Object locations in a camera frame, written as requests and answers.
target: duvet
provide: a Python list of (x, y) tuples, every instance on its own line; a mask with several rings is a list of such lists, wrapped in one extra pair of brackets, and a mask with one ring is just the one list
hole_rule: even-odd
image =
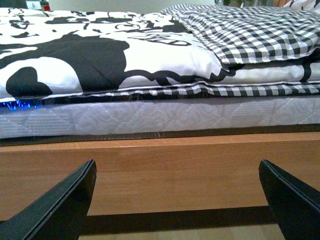
[[(138, 14), (0, 8), (0, 103), (319, 94), (320, 16), (274, 9), (184, 4)], [(273, 11), (284, 20), (270, 19)], [(268, 22), (258, 21), (263, 14)], [(258, 23), (250, 31), (246, 22), (253, 19)]]

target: floor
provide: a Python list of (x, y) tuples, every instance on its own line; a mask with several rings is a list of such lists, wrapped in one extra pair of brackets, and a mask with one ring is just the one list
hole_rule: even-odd
[(284, 240), (269, 207), (88, 217), (79, 240)]

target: white quilted mattress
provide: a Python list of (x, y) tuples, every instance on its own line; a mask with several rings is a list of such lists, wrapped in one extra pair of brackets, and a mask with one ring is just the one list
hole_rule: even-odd
[(320, 96), (231, 97), (0, 108), (0, 139), (320, 123)]

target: gingham blanket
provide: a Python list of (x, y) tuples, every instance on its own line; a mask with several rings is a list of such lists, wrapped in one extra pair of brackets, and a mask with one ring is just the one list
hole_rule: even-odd
[(281, 7), (176, 5), (171, 13), (225, 64), (299, 59), (320, 47), (320, 15)]

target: wooden bed frame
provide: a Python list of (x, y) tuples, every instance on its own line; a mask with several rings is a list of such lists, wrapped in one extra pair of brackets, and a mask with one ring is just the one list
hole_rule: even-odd
[(3, 146), (0, 220), (89, 159), (98, 170), (95, 216), (265, 206), (262, 159), (320, 189), (320, 132)]

